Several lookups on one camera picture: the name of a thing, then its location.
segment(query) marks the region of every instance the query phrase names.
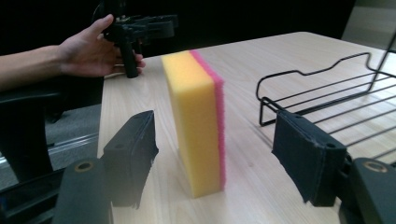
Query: yellow and pink sponge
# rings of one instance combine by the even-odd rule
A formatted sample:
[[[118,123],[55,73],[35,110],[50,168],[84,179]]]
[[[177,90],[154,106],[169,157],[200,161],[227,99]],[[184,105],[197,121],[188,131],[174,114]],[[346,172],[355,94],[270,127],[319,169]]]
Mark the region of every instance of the yellow and pink sponge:
[[[223,79],[197,50],[162,56],[179,152],[194,198],[224,190]]]

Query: gray carpet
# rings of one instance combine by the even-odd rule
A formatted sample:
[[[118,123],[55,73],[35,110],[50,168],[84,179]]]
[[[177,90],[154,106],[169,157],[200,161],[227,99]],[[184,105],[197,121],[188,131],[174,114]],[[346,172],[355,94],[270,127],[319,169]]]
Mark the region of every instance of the gray carpet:
[[[57,170],[74,161],[96,157],[101,105],[65,111],[55,123],[46,124],[52,167]],[[0,162],[0,189],[17,183],[4,158]]]

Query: human hand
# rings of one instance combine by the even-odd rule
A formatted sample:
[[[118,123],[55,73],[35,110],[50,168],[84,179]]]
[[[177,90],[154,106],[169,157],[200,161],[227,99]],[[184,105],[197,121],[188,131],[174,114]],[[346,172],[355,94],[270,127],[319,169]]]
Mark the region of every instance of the human hand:
[[[113,73],[125,73],[120,49],[104,39],[102,32],[113,22],[114,17],[95,21],[90,27],[67,38],[59,46],[61,71],[79,77],[103,77]],[[143,55],[135,55],[137,73],[146,66]]]

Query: table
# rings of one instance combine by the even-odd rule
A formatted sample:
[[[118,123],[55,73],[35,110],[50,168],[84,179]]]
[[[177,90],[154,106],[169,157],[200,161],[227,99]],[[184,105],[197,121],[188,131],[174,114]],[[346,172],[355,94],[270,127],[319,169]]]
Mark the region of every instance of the table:
[[[177,151],[161,57],[146,58],[143,75],[133,79],[108,77],[103,91],[98,156],[103,154],[106,143],[129,117],[147,110],[154,110],[156,141],[160,150],[148,175],[140,208],[113,208],[115,223],[339,223],[339,202],[334,207],[305,204],[271,153],[275,126],[259,125],[256,85],[266,75],[291,69],[312,72],[364,51],[373,53],[371,65],[376,68],[382,50],[300,32],[198,51],[225,80],[225,190],[202,198],[191,197]],[[352,63],[338,69],[360,72],[361,66]],[[333,72],[330,76],[340,75]],[[303,88],[310,85],[310,82],[303,83],[296,78],[294,82],[275,81],[263,91],[277,96],[288,89],[301,88],[293,83],[303,85]],[[389,104],[396,105],[394,100]],[[392,140],[395,134],[393,132],[391,137],[380,142],[396,145]],[[361,155],[371,155],[370,150],[366,151],[369,153]],[[391,159],[396,161],[396,156],[392,155]]]

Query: human arm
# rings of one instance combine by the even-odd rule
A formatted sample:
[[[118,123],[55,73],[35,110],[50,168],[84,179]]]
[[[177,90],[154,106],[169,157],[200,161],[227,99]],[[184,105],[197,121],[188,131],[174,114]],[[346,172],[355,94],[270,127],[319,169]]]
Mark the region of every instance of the human arm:
[[[59,46],[0,56],[0,91],[61,75],[103,77],[124,73],[120,49],[101,35],[113,20],[111,15],[97,20]],[[146,64],[140,54],[135,59],[140,74]]]

